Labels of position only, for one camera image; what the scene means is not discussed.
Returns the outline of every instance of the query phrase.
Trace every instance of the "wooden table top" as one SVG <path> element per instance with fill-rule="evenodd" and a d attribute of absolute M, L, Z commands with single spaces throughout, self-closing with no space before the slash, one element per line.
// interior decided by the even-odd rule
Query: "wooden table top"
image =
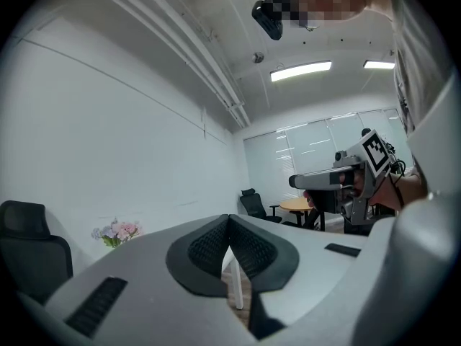
<path fill-rule="evenodd" d="M 288 211 L 307 211 L 312 210 L 305 198 L 295 198 L 280 203 L 280 208 Z"/>

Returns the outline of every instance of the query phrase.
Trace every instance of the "smoke detector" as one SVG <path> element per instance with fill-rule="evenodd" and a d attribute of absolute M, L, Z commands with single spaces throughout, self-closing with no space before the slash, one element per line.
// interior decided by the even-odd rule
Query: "smoke detector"
<path fill-rule="evenodd" d="M 264 60 L 264 54 L 259 52 L 259 51 L 257 53 L 255 53 L 255 54 L 253 54 L 253 57 L 251 58 L 251 61 L 253 61 L 253 63 L 255 63 L 255 64 L 259 64 L 263 60 Z"/>

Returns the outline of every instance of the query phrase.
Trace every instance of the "chair backrest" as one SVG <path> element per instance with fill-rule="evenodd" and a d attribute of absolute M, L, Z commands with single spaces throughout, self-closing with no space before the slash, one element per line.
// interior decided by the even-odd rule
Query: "chair backrest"
<path fill-rule="evenodd" d="M 0 205 L 0 252 L 17 289 L 40 303 L 73 275 L 71 249 L 50 234 L 44 205 Z"/>
<path fill-rule="evenodd" d="M 261 196 L 259 196 L 259 193 L 255 193 L 254 188 L 242 191 L 240 201 L 249 216 L 260 219 L 266 218 L 267 213 L 262 205 Z"/>

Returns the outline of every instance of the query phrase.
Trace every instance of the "gray surface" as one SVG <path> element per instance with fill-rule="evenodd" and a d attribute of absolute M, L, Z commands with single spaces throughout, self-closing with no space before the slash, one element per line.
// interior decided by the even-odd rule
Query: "gray surface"
<path fill-rule="evenodd" d="M 392 344 L 435 297 L 460 250 L 460 198 L 434 196 L 401 213 L 388 259 L 357 323 L 354 345 Z"/>
<path fill-rule="evenodd" d="M 261 295 L 267 314 L 286 325 L 294 323 L 322 301 L 357 260 L 325 250 L 325 246 L 334 243 L 361 249 L 367 242 L 367 237 L 363 236 L 309 231 L 240 217 L 288 240 L 300 254 L 299 266 L 286 286 Z"/>
<path fill-rule="evenodd" d="M 217 217 L 185 223 L 122 245 L 69 280 L 48 301 L 46 309 L 64 320 L 103 279 L 116 276 L 126 279 L 128 285 L 97 331 L 97 343 L 254 344 L 256 340 L 233 315 L 226 299 L 191 295 L 166 268 L 170 244 Z M 300 252 L 300 267 L 285 289 L 263 295 L 269 315 L 294 324 L 263 343 L 348 345 L 354 323 L 380 272 L 393 220 L 379 222 L 367 239 L 240 217 L 291 241 Z M 324 247 L 331 242 L 362 248 L 362 253 L 355 259 L 327 252 Z"/>
<path fill-rule="evenodd" d="M 213 216 L 139 237 L 100 259 L 69 280 L 46 309 L 65 319 L 108 276 L 123 278 L 127 287 L 97 331 L 104 345 L 235 345 L 254 342 L 225 298 L 188 293 L 165 264 L 170 244 L 216 219 Z"/>
<path fill-rule="evenodd" d="M 393 219 L 376 223 L 358 258 L 311 312 L 261 345 L 351 345 L 355 323 L 380 273 Z"/>

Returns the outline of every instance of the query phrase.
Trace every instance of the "white wall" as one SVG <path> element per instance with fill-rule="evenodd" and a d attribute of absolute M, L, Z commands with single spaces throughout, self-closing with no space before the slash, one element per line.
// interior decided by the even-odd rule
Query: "white wall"
<path fill-rule="evenodd" d="M 0 74 L 0 201 L 44 204 L 74 272 L 114 217 L 149 233 L 237 212 L 230 115 L 143 26 L 77 0 L 25 39 Z"/>

